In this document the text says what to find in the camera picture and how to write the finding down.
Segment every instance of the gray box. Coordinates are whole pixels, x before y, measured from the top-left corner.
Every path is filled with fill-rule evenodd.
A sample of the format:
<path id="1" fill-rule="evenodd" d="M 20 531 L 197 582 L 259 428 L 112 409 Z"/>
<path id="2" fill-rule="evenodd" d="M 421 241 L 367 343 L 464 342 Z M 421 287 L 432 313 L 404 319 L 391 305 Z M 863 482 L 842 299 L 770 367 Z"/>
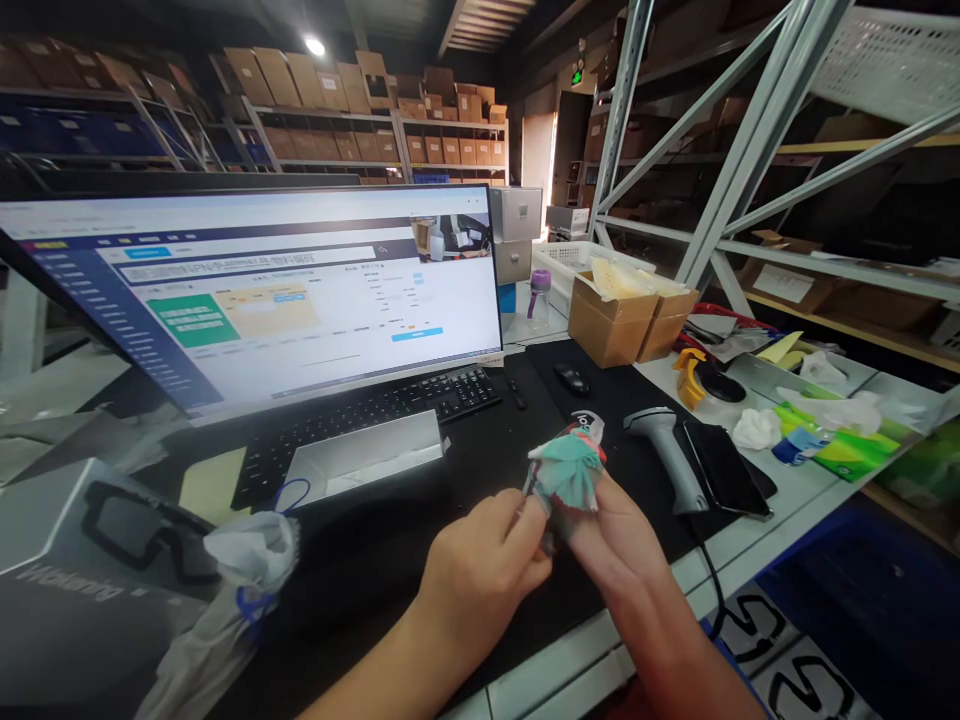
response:
<path id="1" fill-rule="evenodd" d="M 209 523 L 100 460 L 0 490 L 0 705 L 87 700 L 159 659 L 220 590 Z"/>

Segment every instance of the yellow paper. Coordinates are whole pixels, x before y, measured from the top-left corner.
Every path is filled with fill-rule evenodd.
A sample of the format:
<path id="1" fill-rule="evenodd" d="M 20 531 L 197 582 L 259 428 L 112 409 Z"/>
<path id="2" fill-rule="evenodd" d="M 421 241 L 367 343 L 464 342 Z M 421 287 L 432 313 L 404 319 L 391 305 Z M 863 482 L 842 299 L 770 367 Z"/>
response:
<path id="1" fill-rule="evenodd" d="M 776 365 L 783 360 L 784 355 L 790 352 L 790 349 L 794 346 L 797 340 L 800 339 L 801 335 L 803 335 L 803 332 L 800 330 L 790 333 L 785 338 L 777 340 L 777 342 L 775 342 L 773 345 L 764 349 L 764 351 L 759 353 L 757 357 L 761 360 L 766 360 L 767 362 Z"/>

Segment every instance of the white crate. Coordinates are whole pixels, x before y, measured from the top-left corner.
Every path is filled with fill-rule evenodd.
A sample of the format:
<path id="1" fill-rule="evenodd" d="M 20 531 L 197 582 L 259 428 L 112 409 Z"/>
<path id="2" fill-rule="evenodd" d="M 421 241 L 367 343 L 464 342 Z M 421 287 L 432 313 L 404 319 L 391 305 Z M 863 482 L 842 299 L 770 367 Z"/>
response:
<path id="1" fill-rule="evenodd" d="M 603 245 L 583 240 L 569 243 L 534 243 L 532 266 L 550 271 L 550 304 L 564 317 L 570 316 L 573 280 L 578 273 L 590 270 L 590 258 L 600 257 L 630 267 L 655 273 L 657 266 L 631 255 L 609 250 Z"/>
<path id="2" fill-rule="evenodd" d="M 960 18 L 855 5 L 810 90 L 904 125 L 953 107 L 960 103 Z"/>

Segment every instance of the hand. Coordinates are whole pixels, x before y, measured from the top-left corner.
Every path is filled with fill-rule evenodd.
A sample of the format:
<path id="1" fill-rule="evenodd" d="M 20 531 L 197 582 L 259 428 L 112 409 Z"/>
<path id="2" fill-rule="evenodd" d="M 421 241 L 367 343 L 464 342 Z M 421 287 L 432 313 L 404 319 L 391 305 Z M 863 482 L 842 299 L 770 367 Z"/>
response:
<path id="1" fill-rule="evenodd" d="M 464 680 L 499 642 L 520 601 L 550 576 L 552 563 L 539 552 L 546 522 L 535 498 L 503 490 L 430 546 L 407 616 L 438 656 L 462 664 Z"/>

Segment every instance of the software interface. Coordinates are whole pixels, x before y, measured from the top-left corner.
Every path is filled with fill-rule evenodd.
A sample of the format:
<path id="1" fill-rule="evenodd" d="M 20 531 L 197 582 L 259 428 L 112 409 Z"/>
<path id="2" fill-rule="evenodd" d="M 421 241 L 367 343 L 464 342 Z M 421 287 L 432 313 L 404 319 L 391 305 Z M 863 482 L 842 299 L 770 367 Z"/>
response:
<path id="1" fill-rule="evenodd" d="M 0 204 L 194 419 L 500 349 L 484 188 Z"/>

